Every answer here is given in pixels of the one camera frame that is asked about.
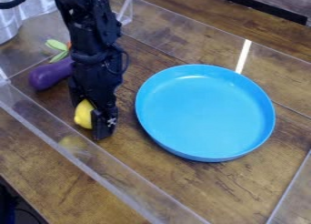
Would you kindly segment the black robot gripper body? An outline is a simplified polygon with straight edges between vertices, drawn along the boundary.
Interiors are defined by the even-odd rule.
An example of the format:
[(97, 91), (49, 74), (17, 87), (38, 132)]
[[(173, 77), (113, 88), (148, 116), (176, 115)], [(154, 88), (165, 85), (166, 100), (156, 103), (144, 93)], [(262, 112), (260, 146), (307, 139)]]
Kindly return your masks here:
[(96, 109), (116, 107), (114, 90), (122, 83), (122, 74), (126, 69), (128, 53), (117, 44), (108, 47), (101, 62), (93, 65), (72, 63), (69, 78), (86, 87), (85, 100)]

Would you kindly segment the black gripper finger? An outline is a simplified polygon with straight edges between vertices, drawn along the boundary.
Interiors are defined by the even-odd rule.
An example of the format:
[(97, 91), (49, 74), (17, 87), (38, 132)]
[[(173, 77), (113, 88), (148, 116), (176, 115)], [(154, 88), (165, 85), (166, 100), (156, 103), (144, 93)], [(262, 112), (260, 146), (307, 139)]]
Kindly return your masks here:
[(69, 78), (68, 88), (72, 104), (76, 107), (78, 103), (86, 98), (86, 87), (82, 83), (78, 83), (73, 78)]
[(113, 134), (116, 121), (117, 107), (106, 107), (104, 110), (93, 109), (90, 111), (92, 137), (94, 140), (101, 140)]

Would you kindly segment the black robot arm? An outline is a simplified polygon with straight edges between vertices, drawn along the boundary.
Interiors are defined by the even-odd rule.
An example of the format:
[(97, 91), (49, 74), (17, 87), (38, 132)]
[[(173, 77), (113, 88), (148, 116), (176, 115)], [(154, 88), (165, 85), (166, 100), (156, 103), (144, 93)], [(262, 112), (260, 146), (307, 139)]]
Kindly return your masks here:
[(72, 103), (84, 100), (89, 112), (92, 137), (100, 140), (114, 132), (117, 107), (114, 89), (128, 68), (128, 53), (117, 45), (121, 23), (109, 0), (54, 0), (69, 31), (69, 56), (49, 66), (38, 66), (28, 81), (34, 90), (50, 88), (68, 80)]

